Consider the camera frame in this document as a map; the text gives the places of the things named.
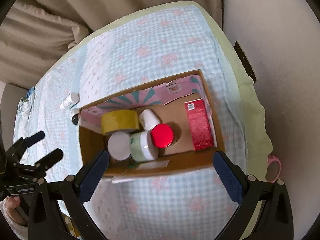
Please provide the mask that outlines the person's left hand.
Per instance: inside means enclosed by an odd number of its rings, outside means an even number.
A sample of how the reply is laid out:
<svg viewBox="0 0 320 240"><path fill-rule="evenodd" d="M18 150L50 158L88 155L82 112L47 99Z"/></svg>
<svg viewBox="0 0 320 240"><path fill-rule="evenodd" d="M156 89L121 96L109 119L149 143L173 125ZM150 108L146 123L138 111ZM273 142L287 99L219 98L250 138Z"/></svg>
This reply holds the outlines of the person's left hand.
<svg viewBox="0 0 320 240"><path fill-rule="evenodd" d="M7 197L1 202L1 212L10 226L27 227L27 221L17 211L20 204L21 199L18 196Z"/></svg>

